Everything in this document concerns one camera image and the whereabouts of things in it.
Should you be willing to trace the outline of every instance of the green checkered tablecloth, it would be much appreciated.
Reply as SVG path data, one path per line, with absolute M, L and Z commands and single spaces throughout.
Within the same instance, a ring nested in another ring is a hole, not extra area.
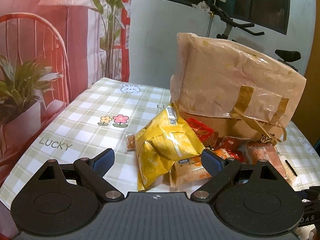
M 105 179 L 125 195 L 137 191 L 138 163 L 127 152 L 125 135 L 136 133 L 170 102 L 166 89 L 138 86 L 103 78 L 78 96 L 33 142 L 0 189 L 0 200 L 10 208 L 12 200 L 48 159 L 73 163 L 93 158 L 106 148 L 116 153 L 115 164 Z M 320 184 L 320 158 L 291 122 L 288 138 L 277 145 L 299 175 L 296 190 Z M 150 191 L 168 192 L 168 178 L 160 177 Z M 206 180 L 184 185 L 188 194 Z

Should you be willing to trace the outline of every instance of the bunny cartoon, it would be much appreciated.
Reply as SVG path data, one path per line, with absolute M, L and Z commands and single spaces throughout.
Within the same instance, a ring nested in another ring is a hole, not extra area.
M 307 153 L 309 153 L 310 155 L 316 154 L 316 151 L 313 149 L 312 146 L 310 146 L 310 144 L 307 142 L 307 140 L 305 138 L 298 138 L 299 143 L 301 143 L 304 148 L 306 149 Z
M 133 93 L 133 94 L 137 94 L 140 92 L 139 87 L 141 87 L 140 85 L 129 85 L 129 84 L 122 84 L 123 88 L 121 88 L 121 92 L 122 93 Z

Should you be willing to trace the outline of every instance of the black seat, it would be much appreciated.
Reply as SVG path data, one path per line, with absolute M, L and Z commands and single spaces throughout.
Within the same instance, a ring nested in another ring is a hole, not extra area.
M 294 62 L 301 59 L 301 54 L 298 51 L 276 49 L 275 53 L 285 62 Z

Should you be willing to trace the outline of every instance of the barcode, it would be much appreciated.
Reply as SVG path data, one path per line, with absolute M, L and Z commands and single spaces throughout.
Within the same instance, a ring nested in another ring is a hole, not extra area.
M 168 119 L 171 125 L 177 125 L 177 116 L 172 106 L 167 106 L 166 108 Z
M 177 125 L 176 119 L 169 119 L 171 125 Z

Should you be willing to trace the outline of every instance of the metal screw cap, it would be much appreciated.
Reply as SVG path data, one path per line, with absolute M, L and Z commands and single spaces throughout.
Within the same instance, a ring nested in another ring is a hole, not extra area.
M 198 190 L 196 192 L 193 193 L 193 195 L 196 197 L 196 198 L 201 198 L 201 199 L 204 199 L 204 198 L 208 198 L 209 197 L 209 193 L 204 191 L 204 190 Z
M 107 198 L 116 199 L 121 197 L 121 192 L 116 190 L 111 190 L 106 193 Z

